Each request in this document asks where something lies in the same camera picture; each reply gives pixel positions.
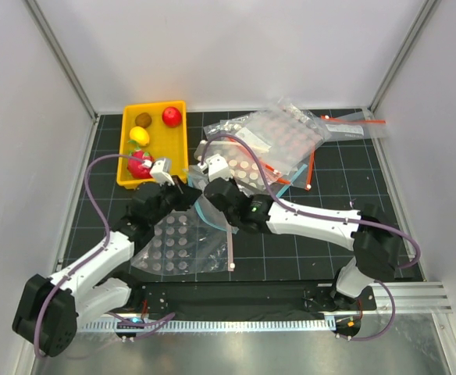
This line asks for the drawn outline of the red apple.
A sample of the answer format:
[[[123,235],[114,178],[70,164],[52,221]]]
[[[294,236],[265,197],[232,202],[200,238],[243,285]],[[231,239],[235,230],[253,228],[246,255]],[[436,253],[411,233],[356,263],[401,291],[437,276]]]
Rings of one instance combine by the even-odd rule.
[[[183,122],[181,111],[173,106],[165,108],[162,112],[162,122],[171,128],[180,126]]]

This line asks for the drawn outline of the yellow lemon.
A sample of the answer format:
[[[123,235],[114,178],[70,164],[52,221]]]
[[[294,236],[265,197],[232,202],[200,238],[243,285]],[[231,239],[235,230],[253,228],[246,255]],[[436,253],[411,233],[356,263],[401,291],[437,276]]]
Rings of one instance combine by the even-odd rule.
[[[151,140],[150,135],[146,129],[139,126],[135,126],[130,130],[129,137],[130,141],[143,147],[148,146]]]

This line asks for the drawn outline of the red dragon fruit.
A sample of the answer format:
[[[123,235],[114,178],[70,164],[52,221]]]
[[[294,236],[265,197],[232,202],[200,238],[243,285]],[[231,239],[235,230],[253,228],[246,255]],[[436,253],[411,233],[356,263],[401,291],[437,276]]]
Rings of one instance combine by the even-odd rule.
[[[132,152],[128,160],[127,169],[134,179],[151,179],[151,168],[155,162],[149,152],[137,150]]]

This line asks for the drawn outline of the blue zipper clear bag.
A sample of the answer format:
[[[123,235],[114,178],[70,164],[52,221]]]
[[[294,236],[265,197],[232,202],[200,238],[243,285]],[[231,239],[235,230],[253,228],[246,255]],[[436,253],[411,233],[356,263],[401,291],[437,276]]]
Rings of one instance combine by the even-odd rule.
[[[255,194],[268,194],[265,189],[262,180],[258,178],[253,179],[257,173],[255,167],[251,168],[250,173],[238,181],[238,187],[247,196]],[[285,176],[285,179],[289,181],[289,184],[273,182],[270,184],[272,192],[278,197],[283,197],[290,188],[306,188],[308,183],[305,182],[305,174],[308,172],[308,166],[304,163],[300,163],[294,168],[289,175]],[[202,173],[197,165],[190,165],[187,171],[187,184],[190,187],[204,190],[208,183],[208,178],[205,173]],[[201,196],[194,204],[197,214],[199,217],[209,226],[214,227],[217,230],[229,231],[236,233],[237,228],[229,227],[226,222],[225,216],[217,210],[204,196]]]

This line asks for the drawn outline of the brown kiwi fruit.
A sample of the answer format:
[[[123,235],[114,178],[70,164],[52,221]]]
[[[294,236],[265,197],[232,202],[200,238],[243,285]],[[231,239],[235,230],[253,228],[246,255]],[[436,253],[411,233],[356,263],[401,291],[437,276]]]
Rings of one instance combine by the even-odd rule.
[[[147,112],[140,113],[135,118],[135,124],[137,127],[147,128],[151,125],[152,118]]]

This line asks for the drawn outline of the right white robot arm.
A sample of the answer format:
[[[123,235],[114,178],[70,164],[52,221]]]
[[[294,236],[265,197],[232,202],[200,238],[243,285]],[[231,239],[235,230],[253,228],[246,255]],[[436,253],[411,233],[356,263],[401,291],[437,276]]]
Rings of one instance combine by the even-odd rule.
[[[203,195],[240,230],[311,238],[352,252],[332,286],[308,298],[322,311],[349,309],[372,282],[394,281],[403,240],[375,205],[334,210],[299,205],[273,193],[248,196],[235,180],[223,178],[208,183]]]

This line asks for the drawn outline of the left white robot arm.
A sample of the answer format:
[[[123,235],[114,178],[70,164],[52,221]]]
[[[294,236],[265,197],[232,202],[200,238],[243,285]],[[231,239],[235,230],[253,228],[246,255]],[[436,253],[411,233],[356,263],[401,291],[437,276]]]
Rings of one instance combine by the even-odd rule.
[[[143,183],[126,212],[89,252],[49,277],[25,284],[12,329],[34,346],[36,355],[65,351],[77,330],[101,315],[141,308],[144,292],[131,275],[116,271],[155,236],[155,226],[173,211],[187,211],[201,190],[174,177],[171,184]]]

